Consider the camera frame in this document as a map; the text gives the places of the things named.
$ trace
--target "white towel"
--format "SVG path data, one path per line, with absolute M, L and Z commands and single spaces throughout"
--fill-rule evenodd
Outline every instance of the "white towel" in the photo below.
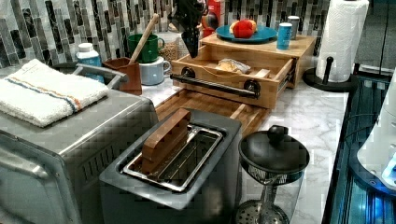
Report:
M 45 127 L 106 96 L 108 87 L 96 80 L 60 73 L 39 60 L 0 79 L 0 110 Z

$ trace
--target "kitchen towel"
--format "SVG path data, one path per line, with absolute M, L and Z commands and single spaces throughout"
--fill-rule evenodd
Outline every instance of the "kitchen towel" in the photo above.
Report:
M 39 127 L 78 112 L 105 97 L 108 87 L 96 80 L 60 73 L 32 60 L 0 79 L 0 110 Z
M 366 19 L 369 1 L 332 0 L 321 40 L 317 77 L 323 78 L 326 59 L 333 57 L 330 82 L 349 79 Z

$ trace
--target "mosaic tile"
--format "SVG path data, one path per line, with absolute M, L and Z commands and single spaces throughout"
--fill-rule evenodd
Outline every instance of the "mosaic tile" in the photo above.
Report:
M 142 33 L 153 12 L 167 30 L 166 8 L 171 0 L 4 0 L 11 17 L 0 21 L 0 66 L 31 57 L 48 64 L 75 60 L 79 43 L 91 42 L 104 58 L 129 56 L 127 37 Z M 302 17 L 299 29 L 317 35 L 317 49 L 330 0 L 225 0 L 224 24 L 252 18 L 276 28 L 289 15 Z

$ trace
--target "green mug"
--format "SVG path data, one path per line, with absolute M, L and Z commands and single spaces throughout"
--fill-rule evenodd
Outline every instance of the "green mug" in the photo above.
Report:
M 128 48 L 131 56 L 134 54 L 134 50 L 136 49 L 141 37 L 142 35 L 130 35 L 128 37 Z M 158 52 L 163 49 L 164 46 L 165 41 L 163 41 L 162 38 L 156 35 L 149 35 L 136 60 L 139 63 L 155 62 L 158 59 Z

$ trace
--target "black lid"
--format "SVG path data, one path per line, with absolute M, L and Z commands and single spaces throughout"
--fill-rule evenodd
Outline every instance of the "black lid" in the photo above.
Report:
M 274 174 L 293 174 L 309 163 L 309 152 L 296 139 L 288 136 L 288 129 L 272 126 L 268 132 L 256 132 L 239 144 L 241 159 L 250 165 Z

